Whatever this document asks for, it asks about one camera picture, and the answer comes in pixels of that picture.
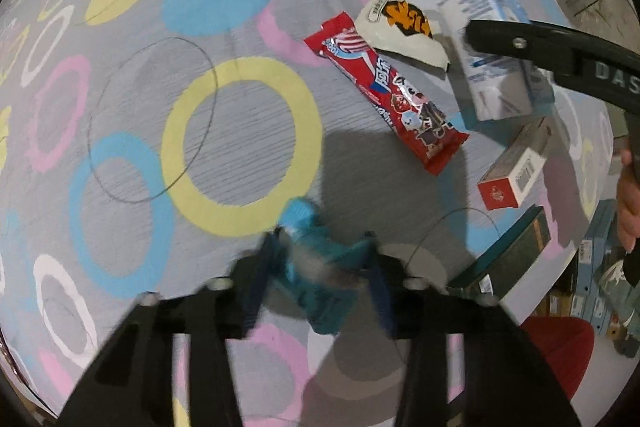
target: white ring pattern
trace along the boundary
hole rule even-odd
[[[42,280],[45,277],[53,277],[64,288],[66,295],[73,301],[76,306],[76,311],[82,320],[84,331],[86,332],[86,341],[84,343],[84,349],[82,353],[74,353],[64,341],[53,330],[47,311],[44,309],[44,300],[42,299]],[[81,368],[87,367],[87,365],[93,360],[98,347],[98,335],[95,330],[94,319],[89,313],[89,309],[84,302],[84,298],[78,293],[76,284],[71,276],[66,272],[62,264],[55,258],[48,254],[41,254],[37,257],[33,264],[33,278],[36,282],[36,301],[38,302],[38,309],[44,325],[49,331],[51,338],[60,351],[72,362]]]
[[[609,165],[613,156],[613,130],[609,118],[603,112],[600,113],[600,135],[602,136],[602,145],[606,154],[604,159]]]
[[[2,253],[0,253],[0,295],[4,295],[6,287],[6,279],[4,278],[4,263],[2,262]]]
[[[577,129],[578,133],[575,143],[571,140],[571,133],[569,133],[569,143],[566,142],[564,133],[560,132],[560,137],[562,139],[562,142],[564,142],[564,145],[569,149],[569,156],[571,156],[571,158],[574,160],[579,160],[582,156],[582,131],[580,129],[578,112],[575,110],[574,102],[572,102],[571,97],[566,92],[566,89],[564,89],[564,87],[556,86],[554,84],[553,88],[556,95],[561,94],[566,100],[566,103],[569,106],[569,110],[571,110],[571,114],[574,117],[575,128]]]
[[[60,39],[65,34],[65,31],[68,28],[69,23],[71,22],[71,16],[73,14],[74,14],[74,6],[72,4],[69,4],[68,6],[65,6],[62,10],[60,10],[58,13],[56,13],[52,17],[52,19],[49,20],[47,25],[44,26],[44,28],[40,32],[40,35],[38,35],[38,38],[33,44],[33,48],[31,48],[31,51],[29,52],[27,60],[25,60],[24,62],[24,69],[22,70],[22,77],[20,80],[20,85],[22,87],[27,87],[29,84],[31,84],[31,81],[38,75],[38,73],[40,73],[40,71],[44,67],[44,64],[47,62],[49,55],[52,54],[53,49],[60,42]],[[51,26],[58,19],[62,19],[62,26],[60,26],[60,29],[58,30],[58,34],[56,35],[56,38],[53,39],[53,42],[51,43],[49,49],[47,50],[47,53],[44,54],[44,57],[42,57],[39,64],[33,70],[30,70],[31,59],[33,58],[33,52],[36,51],[36,48],[38,47],[40,39],[43,38],[45,33],[47,33],[47,30],[51,28]]]

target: finger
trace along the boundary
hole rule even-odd
[[[618,239],[620,240],[620,245],[622,245],[622,248],[624,248],[625,251],[634,251],[634,247],[636,246],[636,238],[630,235],[625,229],[623,229],[620,223],[618,223]]]
[[[618,212],[618,223],[629,235],[640,237],[640,219],[631,214],[631,211],[625,205],[622,205]]]
[[[631,163],[633,163],[633,160],[633,155],[631,154],[631,151],[629,149],[622,149],[620,151],[620,161],[622,161],[622,165],[627,167],[631,165]]]
[[[640,185],[631,167],[625,167],[620,173],[616,199],[622,201],[632,214],[640,217]]]

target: black object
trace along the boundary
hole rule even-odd
[[[629,144],[640,180],[640,55],[613,42],[542,22],[472,20],[466,38],[478,52],[531,60],[554,72],[556,84],[624,109]],[[627,282],[640,282],[640,241],[625,256]]]
[[[628,359],[634,359],[640,348],[640,341],[627,333],[621,339],[613,341],[613,347],[616,348],[620,355]]]
[[[531,206],[477,261],[447,284],[450,295],[502,299],[551,240],[545,210]]]
[[[188,333],[191,426],[241,427],[225,340],[254,327],[282,247],[279,234],[265,234],[258,253],[194,295],[139,296],[82,375],[58,425],[172,426],[172,340]],[[499,305],[441,295],[409,277],[400,260],[378,253],[366,275],[389,336],[411,339],[396,427],[446,427],[448,333],[465,339],[466,391],[456,406],[465,426],[579,427],[544,358]]]

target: table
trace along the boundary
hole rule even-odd
[[[556,88],[562,144],[521,209],[487,212],[476,182],[522,120],[476,125],[446,170],[427,174],[302,43],[365,1],[2,1],[0,325],[54,411],[137,293],[183,295],[226,273],[300,194],[324,208],[337,240],[374,230],[385,253],[418,249],[409,269],[440,284],[542,204],[552,241],[505,302],[522,321],[548,291],[607,173],[604,104]],[[438,19],[434,0],[411,1]],[[568,24],[554,0],[520,1],[533,19]],[[438,76],[392,61],[470,126],[470,101],[454,95],[466,82],[458,64]],[[459,349],[452,337],[452,397]],[[405,351],[366,293],[334,339],[271,291],[251,339],[230,343],[247,425],[390,425]]]

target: white milk carton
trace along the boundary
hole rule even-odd
[[[518,2],[438,0],[438,8],[460,56],[478,120],[501,120],[531,114],[530,67],[517,58],[478,53],[465,39],[465,28],[471,19],[529,23]]]

